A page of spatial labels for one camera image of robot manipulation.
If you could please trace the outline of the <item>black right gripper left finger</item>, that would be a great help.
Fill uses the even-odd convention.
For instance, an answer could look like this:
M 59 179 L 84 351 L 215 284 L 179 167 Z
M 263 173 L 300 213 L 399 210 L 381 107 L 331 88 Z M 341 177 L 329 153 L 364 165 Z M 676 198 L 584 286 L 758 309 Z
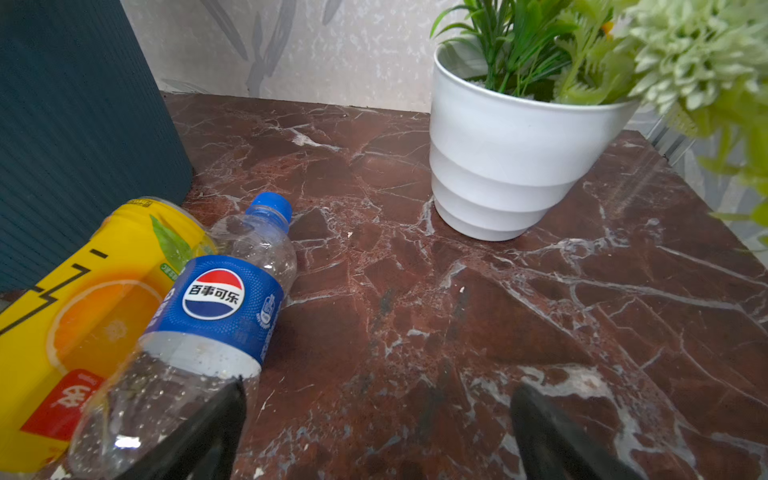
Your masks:
M 246 390 L 238 378 L 118 477 L 228 480 L 246 417 Z

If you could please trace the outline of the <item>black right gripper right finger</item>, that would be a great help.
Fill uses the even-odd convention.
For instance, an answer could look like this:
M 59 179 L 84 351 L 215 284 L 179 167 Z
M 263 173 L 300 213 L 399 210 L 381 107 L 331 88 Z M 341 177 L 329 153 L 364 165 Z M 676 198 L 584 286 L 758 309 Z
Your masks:
M 514 391 L 510 417 L 528 479 L 640 477 L 528 384 Z

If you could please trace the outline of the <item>clear Pepsi bottle blue label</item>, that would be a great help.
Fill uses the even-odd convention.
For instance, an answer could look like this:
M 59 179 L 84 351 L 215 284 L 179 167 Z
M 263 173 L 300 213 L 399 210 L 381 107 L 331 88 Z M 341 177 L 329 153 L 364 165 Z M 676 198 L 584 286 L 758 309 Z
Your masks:
M 211 229 L 130 360 L 88 402 L 71 440 L 74 475 L 112 479 L 235 379 L 257 386 L 281 305 L 297 277 L 290 202 L 255 197 Z

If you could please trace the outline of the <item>yellow orange drink bottle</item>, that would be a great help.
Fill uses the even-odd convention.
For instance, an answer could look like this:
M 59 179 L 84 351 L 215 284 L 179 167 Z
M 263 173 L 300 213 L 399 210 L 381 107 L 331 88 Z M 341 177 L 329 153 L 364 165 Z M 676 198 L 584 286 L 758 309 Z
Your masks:
M 85 403 L 133 351 L 185 264 L 212 253 L 181 207 L 133 199 L 1 314 L 1 470 L 66 450 Z

